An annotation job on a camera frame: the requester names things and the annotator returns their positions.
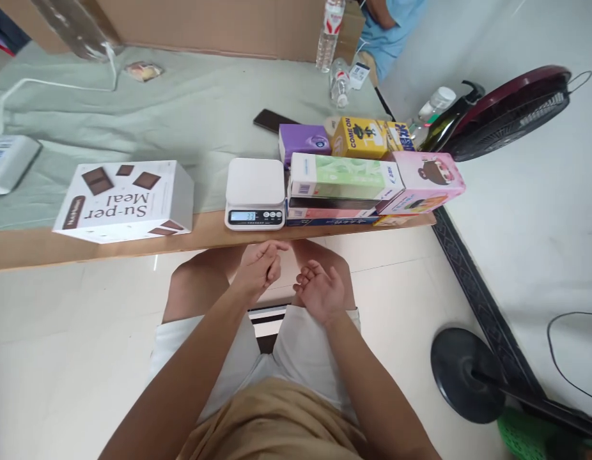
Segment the stack of boxes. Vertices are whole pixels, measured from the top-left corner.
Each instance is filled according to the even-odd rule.
[[[393,226],[464,192],[451,155],[416,152],[404,123],[343,117],[331,142],[322,126],[281,125],[290,170],[287,226]]]

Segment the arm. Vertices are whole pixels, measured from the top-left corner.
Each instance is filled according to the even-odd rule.
[[[386,0],[366,0],[366,8],[382,29],[388,30],[396,25],[396,21],[392,19],[387,9]]]
[[[326,329],[332,354],[369,444],[384,459],[440,460],[407,398],[366,345],[343,306],[345,289],[332,267],[309,261],[294,289]]]
[[[288,246],[267,241],[245,252],[232,285],[147,386],[100,460],[177,457],[196,427],[243,316],[281,274],[277,248]]]

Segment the smartphone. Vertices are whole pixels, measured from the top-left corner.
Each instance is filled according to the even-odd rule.
[[[299,125],[300,123],[264,109],[253,119],[253,124],[279,134],[279,125]]]

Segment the digital kitchen scale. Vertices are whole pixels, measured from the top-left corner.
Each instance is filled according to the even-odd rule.
[[[279,160],[234,158],[228,166],[226,227],[279,230],[285,224],[285,179]]]

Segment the green sheet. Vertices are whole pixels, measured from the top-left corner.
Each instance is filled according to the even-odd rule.
[[[147,83],[119,75],[114,93],[27,83],[5,110],[6,134],[43,148],[19,187],[0,196],[0,230],[53,225],[77,164],[177,160],[195,182],[195,211],[225,207],[228,163],[277,158],[277,136],[252,124],[262,109],[320,125],[346,114],[389,119],[369,81],[332,107],[328,74],[311,63],[126,48],[118,71],[149,61],[165,71]],[[0,72],[0,96],[22,78],[108,88],[109,64],[52,56],[30,43]]]

